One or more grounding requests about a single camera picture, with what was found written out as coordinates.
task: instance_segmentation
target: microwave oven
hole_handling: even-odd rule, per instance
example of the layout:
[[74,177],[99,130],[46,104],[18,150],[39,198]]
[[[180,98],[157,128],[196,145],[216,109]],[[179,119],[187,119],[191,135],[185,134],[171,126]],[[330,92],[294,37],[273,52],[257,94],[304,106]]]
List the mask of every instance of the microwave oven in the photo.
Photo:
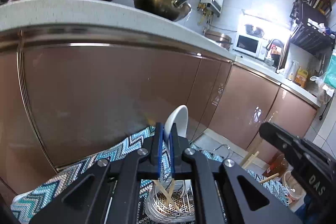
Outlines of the microwave oven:
[[236,39],[233,43],[233,49],[260,60],[264,60],[267,54],[267,45],[267,39],[254,37],[247,33],[237,33]]

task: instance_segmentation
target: brown cabinet door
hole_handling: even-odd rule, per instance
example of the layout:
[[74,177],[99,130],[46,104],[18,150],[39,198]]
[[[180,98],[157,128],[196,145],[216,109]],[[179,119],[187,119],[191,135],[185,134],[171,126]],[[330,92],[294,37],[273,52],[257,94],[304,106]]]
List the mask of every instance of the brown cabinet door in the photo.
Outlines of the brown cabinet door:
[[138,47],[25,51],[28,96],[57,166],[105,150],[186,104],[199,58]]
[[193,88],[187,102],[189,119],[186,136],[189,140],[194,136],[202,118],[220,66],[220,61],[210,59],[201,59],[199,63]]
[[[293,135],[303,137],[312,123],[315,114],[316,109],[287,90],[280,88],[266,121],[275,123]],[[261,138],[258,133],[247,150],[254,149],[257,143],[260,143],[260,140]],[[265,140],[258,146],[258,151],[258,158],[269,164],[279,152]]]
[[264,121],[279,86],[233,66],[209,128],[246,149]]
[[20,194],[33,190],[56,173],[29,124],[15,52],[0,55],[0,79],[0,177]]
[[197,129],[193,133],[193,136],[187,135],[188,139],[197,138],[203,133],[204,130],[208,128],[223,94],[224,86],[229,76],[231,67],[232,63],[221,62],[215,84],[213,85],[209,100],[206,104],[201,120],[198,123]]
[[0,179],[0,194],[8,207],[11,206],[13,198],[16,196],[12,189]]

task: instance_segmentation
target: white countertop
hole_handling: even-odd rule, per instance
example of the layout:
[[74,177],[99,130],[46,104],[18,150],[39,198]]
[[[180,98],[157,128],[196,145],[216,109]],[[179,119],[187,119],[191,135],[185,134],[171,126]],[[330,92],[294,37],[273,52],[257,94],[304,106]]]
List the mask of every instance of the white countertop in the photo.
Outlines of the white countertop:
[[175,39],[257,70],[320,106],[308,91],[252,59],[236,56],[186,27],[135,8],[101,0],[18,0],[0,6],[0,32],[43,24],[101,25]]

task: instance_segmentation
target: patterned rug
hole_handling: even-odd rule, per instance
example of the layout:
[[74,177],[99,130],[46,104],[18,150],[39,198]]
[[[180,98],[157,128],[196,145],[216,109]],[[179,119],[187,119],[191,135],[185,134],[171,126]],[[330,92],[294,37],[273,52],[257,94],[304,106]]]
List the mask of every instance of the patterned rug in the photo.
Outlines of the patterned rug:
[[[100,152],[94,156],[81,160],[70,167],[62,170],[53,178],[37,187],[30,192],[27,196],[19,199],[17,202],[12,203],[11,210],[16,218],[22,223],[29,223],[31,218],[50,203],[56,196],[58,196],[65,188],[74,182],[78,175],[84,173],[99,159],[109,159],[110,161],[123,159],[129,152],[139,149],[145,138],[153,136],[155,127],[147,127],[144,130],[131,135],[117,145]],[[161,177],[167,177],[170,174],[170,160],[169,155],[165,149],[162,150],[162,165]],[[209,151],[202,151],[208,159],[223,161],[223,157],[210,153]],[[250,170],[248,173],[256,180],[262,180],[265,177],[260,176]],[[288,206],[288,197],[285,188],[281,183],[271,180],[264,183],[263,186],[268,189],[274,196],[276,196],[284,205]],[[152,189],[151,180],[142,180],[139,207],[138,207],[138,224],[154,224],[144,211],[144,202]]]

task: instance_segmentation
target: metal strainer basket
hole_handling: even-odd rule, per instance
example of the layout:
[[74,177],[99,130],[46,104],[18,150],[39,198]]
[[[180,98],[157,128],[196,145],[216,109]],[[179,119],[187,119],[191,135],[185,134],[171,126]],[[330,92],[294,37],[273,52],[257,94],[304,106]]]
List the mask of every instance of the metal strainer basket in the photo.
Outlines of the metal strainer basket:
[[[167,178],[161,182],[162,186],[169,191],[172,178]],[[194,215],[194,198],[193,190],[190,187],[185,196],[181,197],[184,180],[175,181],[172,200],[179,207],[181,212],[178,212],[172,204],[167,207],[165,205],[167,198],[160,189],[153,184],[153,188],[149,193],[145,202],[145,212],[148,217],[157,223],[182,223],[195,220]]]

